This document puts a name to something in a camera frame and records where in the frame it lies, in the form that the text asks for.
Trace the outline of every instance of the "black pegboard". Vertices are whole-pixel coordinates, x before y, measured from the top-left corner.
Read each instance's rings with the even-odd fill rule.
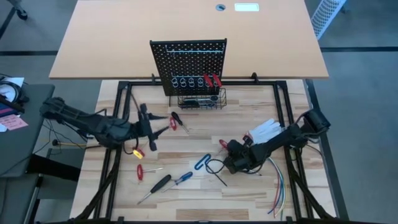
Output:
[[[218,95],[220,88],[207,86],[204,74],[223,74],[226,39],[150,41],[166,96]]]

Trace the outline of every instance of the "screwdriver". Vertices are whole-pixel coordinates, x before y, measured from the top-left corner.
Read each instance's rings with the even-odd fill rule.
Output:
[[[184,124],[182,123],[180,117],[178,116],[178,114],[176,112],[172,112],[172,117],[177,121],[177,123],[179,125],[181,125],[181,127],[187,132],[189,133],[189,131],[187,130],[187,128],[184,126]]]
[[[178,185],[179,183],[188,180],[189,178],[192,177],[192,175],[193,175],[193,172],[187,172],[186,174],[182,175],[178,180],[175,180],[173,185],[171,185],[170,187],[167,187],[162,192],[165,192],[166,190]]]
[[[167,182],[168,182],[169,180],[171,180],[171,178],[172,178],[172,176],[171,176],[170,174],[169,174],[169,175],[166,175],[165,177],[163,177],[162,180],[160,180],[160,181],[155,185],[155,187],[153,187],[153,188],[150,190],[150,192],[149,192],[147,195],[145,195],[145,197],[144,197],[143,199],[141,199],[141,201],[139,201],[139,202],[137,203],[137,205],[141,204],[141,202],[143,202],[147,197],[149,197],[151,194],[155,193],[156,191],[158,191],[159,189],[161,189],[163,186],[165,186],[165,185],[167,184]]]

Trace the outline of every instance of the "wooden table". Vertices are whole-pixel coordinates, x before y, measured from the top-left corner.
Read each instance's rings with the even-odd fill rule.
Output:
[[[308,110],[308,101],[301,80],[288,80],[289,96],[294,117]],[[118,81],[103,81],[96,110],[108,109],[112,113]],[[112,219],[124,216],[125,220],[279,220],[267,215],[272,207],[277,188],[277,176],[269,162],[260,171],[262,176],[234,174],[226,168],[220,177],[228,184],[225,187],[214,175],[193,166],[206,153],[222,159],[225,156],[218,144],[219,139],[240,141],[242,135],[269,118],[277,119],[274,93],[271,86],[226,86],[228,105],[222,110],[184,110],[169,107],[169,98],[164,96],[161,86],[135,86],[133,94],[138,103],[146,103],[150,112],[168,115],[171,111],[179,113],[189,129],[187,134],[182,128],[168,130],[156,141],[158,150],[152,152],[146,145],[146,139],[140,139],[146,156],[139,160],[133,155],[123,154],[119,170],[116,196]],[[136,111],[131,103],[130,121],[136,121]],[[155,121],[154,129],[168,125],[168,120]],[[127,142],[131,150],[135,141]],[[104,148],[88,149],[85,153],[80,180],[73,202],[71,217],[77,216],[88,204],[98,189],[100,173],[104,159]],[[328,180],[323,166],[323,159],[318,152],[305,147],[303,163],[309,189],[316,199],[331,215],[335,215]],[[284,152],[278,149],[272,158],[282,169],[289,181]],[[136,167],[142,164],[144,169],[163,167],[162,170],[144,174],[139,182]],[[194,176],[165,193],[151,195],[142,204],[137,202],[166,174],[179,178],[182,174],[193,171]],[[287,205],[284,217],[294,217],[290,185],[287,184]],[[300,206],[304,209],[301,191]],[[107,203],[104,197],[103,211]]]
[[[245,2],[259,10],[236,11]],[[77,2],[50,78],[158,77],[150,40],[225,38],[223,78],[328,77],[303,0],[92,0]]]

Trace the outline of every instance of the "blue wire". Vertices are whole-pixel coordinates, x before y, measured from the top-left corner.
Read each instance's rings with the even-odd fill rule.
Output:
[[[280,176],[280,192],[279,192],[278,200],[276,201],[275,207],[272,208],[269,212],[267,212],[267,214],[270,214],[272,211],[274,211],[274,209],[278,205],[280,196],[283,194],[283,189],[284,189],[284,178]]]

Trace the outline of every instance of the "tool holder basket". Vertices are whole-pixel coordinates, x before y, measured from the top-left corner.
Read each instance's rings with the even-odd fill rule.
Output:
[[[193,109],[222,109],[226,106],[226,90],[225,88],[219,88],[218,95],[178,95],[178,107],[181,109],[193,110]]]

